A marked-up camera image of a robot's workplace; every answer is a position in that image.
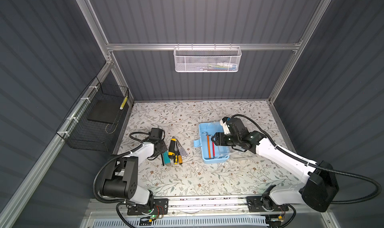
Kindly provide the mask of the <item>red hex key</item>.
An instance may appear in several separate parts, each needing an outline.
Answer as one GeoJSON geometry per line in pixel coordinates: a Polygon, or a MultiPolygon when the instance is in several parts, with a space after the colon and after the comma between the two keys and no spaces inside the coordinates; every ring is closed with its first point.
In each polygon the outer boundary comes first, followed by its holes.
{"type": "Polygon", "coordinates": [[[215,158],[215,143],[212,142],[212,158],[215,158]]]}

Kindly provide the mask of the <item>blue plastic tool box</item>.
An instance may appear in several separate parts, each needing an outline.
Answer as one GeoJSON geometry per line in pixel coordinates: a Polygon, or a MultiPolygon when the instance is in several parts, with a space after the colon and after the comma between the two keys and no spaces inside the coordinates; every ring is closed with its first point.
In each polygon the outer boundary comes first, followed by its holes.
{"type": "Polygon", "coordinates": [[[201,148],[202,158],[205,164],[224,163],[230,158],[229,147],[217,146],[211,140],[216,133],[223,132],[220,122],[200,123],[199,138],[194,141],[196,148],[201,148]]]}

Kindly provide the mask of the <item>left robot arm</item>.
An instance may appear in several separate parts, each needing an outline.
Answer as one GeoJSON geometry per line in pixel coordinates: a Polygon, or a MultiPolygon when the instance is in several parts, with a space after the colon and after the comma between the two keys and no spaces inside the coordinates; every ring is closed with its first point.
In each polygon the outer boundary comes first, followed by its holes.
{"type": "Polygon", "coordinates": [[[148,133],[132,132],[130,138],[140,144],[130,151],[109,158],[97,172],[92,192],[101,203],[123,203],[151,210],[154,195],[152,191],[139,186],[139,165],[167,151],[165,131],[151,128],[148,133]]]}

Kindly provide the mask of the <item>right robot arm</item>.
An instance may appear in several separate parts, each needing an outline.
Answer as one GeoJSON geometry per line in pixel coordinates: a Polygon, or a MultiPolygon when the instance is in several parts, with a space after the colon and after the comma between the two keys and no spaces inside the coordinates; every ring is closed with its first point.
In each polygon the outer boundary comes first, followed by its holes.
{"type": "Polygon", "coordinates": [[[339,191],[336,176],[328,169],[327,162],[311,167],[312,160],[305,159],[286,148],[277,145],[265,131],[249,132],[241,119],[224,117],[220,120],[221,133],[215,133],[212,141],[217,146],[238,146],[283,167],[293,174],[299,184],[287,187],[269,186],[257,202],[266,211],[278,206],[306,204],[317,212],[325,212],[339,191]]]}

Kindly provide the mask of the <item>yellow black ratchet screwdriver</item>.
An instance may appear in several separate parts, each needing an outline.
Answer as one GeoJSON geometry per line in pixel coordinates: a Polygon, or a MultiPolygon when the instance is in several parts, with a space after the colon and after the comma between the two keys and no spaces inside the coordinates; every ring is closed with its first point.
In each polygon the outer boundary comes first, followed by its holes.
{"type": "Polygon", "coordinates": [[[176,138],[172,137],[170,145],[169,145],[169,150],[168,150],[168,157],[170,160],[175,159],[177,157],[176,146],[177,146],[176,138]]]}

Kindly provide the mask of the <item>small yellow black screwdriver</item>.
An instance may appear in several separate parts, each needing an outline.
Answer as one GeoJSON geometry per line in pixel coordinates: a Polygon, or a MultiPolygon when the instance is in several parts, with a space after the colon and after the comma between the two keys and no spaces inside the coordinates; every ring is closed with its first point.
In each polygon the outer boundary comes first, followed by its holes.
{"type": "Polygon", "coordinates": [[[183,164],[182,156],[181,156],[181,153],[179,151],[177,151],[175,153],[174,164],[175,165],[177,165],[177,164],[182,165],[183,164]]]}

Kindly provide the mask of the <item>yellow marker in basket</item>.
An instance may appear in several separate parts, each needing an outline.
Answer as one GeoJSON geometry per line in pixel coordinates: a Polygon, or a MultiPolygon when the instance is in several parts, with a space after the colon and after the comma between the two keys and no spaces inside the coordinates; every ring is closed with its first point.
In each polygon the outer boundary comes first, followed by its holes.
{"type": "Polygon", "coordinates": [[[123,101],[122,101],[122,103],[121,103],[121,105],[120,105],[120,110],[123,110],[123,109],[124,109],[124,107],[125,107],[127,101],[128,101],[128,96],[125,96],[124,99],[123,99],[123,101]]]}

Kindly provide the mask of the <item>black foam pad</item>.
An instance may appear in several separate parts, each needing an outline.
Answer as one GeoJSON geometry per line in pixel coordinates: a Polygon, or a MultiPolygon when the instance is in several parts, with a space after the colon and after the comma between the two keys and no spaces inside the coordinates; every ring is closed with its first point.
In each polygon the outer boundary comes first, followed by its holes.
{"type": "Polygon", "coordinates": [[[122,110],[120,110],[120,105],[121,103],[116,101],[99,100],[91,109],[90,114],[87,116],[87,120],[105,124],[116,123],[122,112],[122,110]]]}

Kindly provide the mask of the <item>items in white basket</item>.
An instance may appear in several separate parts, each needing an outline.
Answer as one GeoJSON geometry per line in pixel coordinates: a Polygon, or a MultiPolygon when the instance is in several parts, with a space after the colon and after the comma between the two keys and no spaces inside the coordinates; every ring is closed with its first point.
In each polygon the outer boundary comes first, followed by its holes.
{"type": "Polygon", "coordinates": [[[196,67],[199,71],[224,71],[224,72],[237,72],[238,64],[235,63],[213,63],[213,64],[204,64],[203,66],[196,67]]]}

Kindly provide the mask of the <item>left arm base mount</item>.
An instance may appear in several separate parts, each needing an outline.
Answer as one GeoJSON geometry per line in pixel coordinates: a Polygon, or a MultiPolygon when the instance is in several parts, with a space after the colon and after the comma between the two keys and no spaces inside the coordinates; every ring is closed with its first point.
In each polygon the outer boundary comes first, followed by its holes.
{"type": "Polygon", "coordinates": [[[149,199],[146,205],[128,206],[128,216],[139,215],[167,215],[169,208],[169,199],[154,198],[149,199]]]}

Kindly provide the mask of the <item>aluminium front rail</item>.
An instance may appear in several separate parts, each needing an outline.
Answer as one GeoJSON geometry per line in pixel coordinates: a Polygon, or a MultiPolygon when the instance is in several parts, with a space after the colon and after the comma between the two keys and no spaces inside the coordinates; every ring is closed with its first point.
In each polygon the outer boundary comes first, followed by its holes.
{"type": "MultiPolygon", "coordinates": [[[[217,195],[217,196],[183,196],[163,197],[167,199],[168,216],[182,215],[242,215],[249,214],[255,208],[255,200],[249,195],[217,195]]],[[[113,218],[116,214],[115,204],[100,203],[91,199],[85,217],[99,216],[113,218]]]]}

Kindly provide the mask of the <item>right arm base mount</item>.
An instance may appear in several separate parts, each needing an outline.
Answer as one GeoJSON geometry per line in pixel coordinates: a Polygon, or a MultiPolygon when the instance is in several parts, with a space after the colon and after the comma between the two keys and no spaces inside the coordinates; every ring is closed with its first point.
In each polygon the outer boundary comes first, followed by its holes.
{"type": "Polygon", "coordinates": [[[270,198],[262,196],[246,197],[247,206],[250,212],[287,212],[287,205],[276,205],[270,198]]]}

